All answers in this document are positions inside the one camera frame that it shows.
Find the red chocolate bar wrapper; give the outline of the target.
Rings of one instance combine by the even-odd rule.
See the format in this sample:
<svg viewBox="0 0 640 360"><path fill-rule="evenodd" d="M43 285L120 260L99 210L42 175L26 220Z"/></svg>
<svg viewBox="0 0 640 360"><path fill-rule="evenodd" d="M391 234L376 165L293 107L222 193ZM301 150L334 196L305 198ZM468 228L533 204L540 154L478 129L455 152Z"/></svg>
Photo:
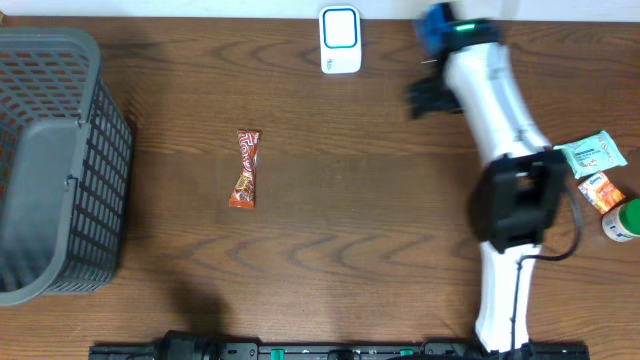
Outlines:
<svg viewBox="0 0 640 360"><path fill-rule="evenodd" d="M229 199L229 206L254 209L256 205L256 167L262 133L258 130L237 131L242 171Z"/></svg>

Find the teal toilet tissue pack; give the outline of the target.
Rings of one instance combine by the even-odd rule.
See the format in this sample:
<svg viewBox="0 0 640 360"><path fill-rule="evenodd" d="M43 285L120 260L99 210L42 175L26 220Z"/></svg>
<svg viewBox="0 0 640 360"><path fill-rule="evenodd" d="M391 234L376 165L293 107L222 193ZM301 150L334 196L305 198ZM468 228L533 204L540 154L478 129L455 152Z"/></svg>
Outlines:
<svg viewBox="0 0 640 360"><path fill-rule="evenodd" d="M553 149L563 153L575 179L628 164L606 131L575 142L555 145Z"/></svg>

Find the green lid jar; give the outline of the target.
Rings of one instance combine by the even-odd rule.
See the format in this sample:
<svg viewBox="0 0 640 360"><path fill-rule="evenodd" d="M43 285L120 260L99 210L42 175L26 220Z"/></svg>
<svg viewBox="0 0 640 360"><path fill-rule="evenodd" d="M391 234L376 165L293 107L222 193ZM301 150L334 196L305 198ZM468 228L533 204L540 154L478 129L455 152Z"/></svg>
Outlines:
<svg viewBox="0 0 640 360"><path fill-rule="evenodd" d="M617 242L628 242L640 235L640 199L636 198L616 206L602 218L602 229L607 237Z"/></svg>

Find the small orange snack box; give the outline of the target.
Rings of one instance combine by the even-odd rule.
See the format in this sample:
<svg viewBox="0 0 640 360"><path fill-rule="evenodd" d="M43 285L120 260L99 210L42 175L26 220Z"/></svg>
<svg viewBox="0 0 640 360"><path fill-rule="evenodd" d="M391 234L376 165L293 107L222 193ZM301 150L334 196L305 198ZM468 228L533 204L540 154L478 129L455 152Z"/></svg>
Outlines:
<svg viewBox="0 0 640 360"><path fill-rule="evenodd" d="M625 198L625 195L603 172L593 174L584 180L578 189L601 214L606 214Z"/></svg>

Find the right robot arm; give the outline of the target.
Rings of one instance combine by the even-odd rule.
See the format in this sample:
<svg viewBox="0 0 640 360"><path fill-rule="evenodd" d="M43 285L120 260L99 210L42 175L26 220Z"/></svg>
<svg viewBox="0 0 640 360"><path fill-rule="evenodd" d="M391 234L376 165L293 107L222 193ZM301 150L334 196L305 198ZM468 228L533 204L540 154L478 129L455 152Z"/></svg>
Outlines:
<svg viewBox="0 0 640 360"><path fill-rule="evenodd" d="M408 89L412 118L463 114L480 155L481 175L468 201L482 261L474 326L480 354L536 359L541 354L527 329L530 283L569 166L531 117L497 23L462 20L444 2L416 20L415 32L435 68Z"/></svg>

